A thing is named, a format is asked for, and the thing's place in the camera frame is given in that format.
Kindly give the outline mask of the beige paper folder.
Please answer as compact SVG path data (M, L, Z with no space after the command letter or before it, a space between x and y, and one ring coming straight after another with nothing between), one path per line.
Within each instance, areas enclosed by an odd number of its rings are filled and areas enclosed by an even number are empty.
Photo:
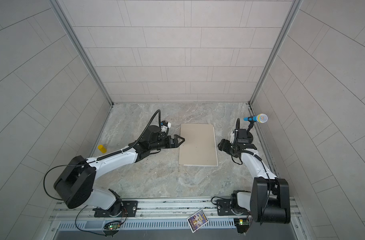
M211 124L181 124L185 138L179 147L179 164L183 166L217 167L215 128Z

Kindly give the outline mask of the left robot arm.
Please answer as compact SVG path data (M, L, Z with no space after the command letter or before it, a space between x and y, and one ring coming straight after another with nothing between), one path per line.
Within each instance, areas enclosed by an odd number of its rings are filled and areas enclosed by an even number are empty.
M74 157L54 182L53 188L69 209L89 205L94 207L96 217L118 216L124 212L121 197L111 189L95 187L95 180L145 159L151 151L178 148L184 142L183 137L171 137L161 127L151 125L137 141L122 150L98 158Z

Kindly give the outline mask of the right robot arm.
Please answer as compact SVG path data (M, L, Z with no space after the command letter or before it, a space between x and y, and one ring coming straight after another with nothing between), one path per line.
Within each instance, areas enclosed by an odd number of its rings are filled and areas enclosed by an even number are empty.
M239 159L253 177L251 191L234 191L230 206L234 213L251 214L255 222L289 224L290 191L285 179L278 178L263 162L257 147L252 144L253 135L246 129L235 129L231 139L223 139L218 149L232 159Z

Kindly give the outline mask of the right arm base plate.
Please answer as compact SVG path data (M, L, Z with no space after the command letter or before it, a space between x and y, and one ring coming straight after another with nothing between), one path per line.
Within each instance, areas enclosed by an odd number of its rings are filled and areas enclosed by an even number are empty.
M215 199L212 203L216 206L219 216L251 216L251 211L233 206L231 199Z

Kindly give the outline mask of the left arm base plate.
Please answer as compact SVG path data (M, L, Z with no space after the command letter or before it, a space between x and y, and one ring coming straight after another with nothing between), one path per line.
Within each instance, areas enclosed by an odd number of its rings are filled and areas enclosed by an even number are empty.
M114 203L108 210L94 208L95 218L125 218L135 217L138 207L138 201L121 201Z

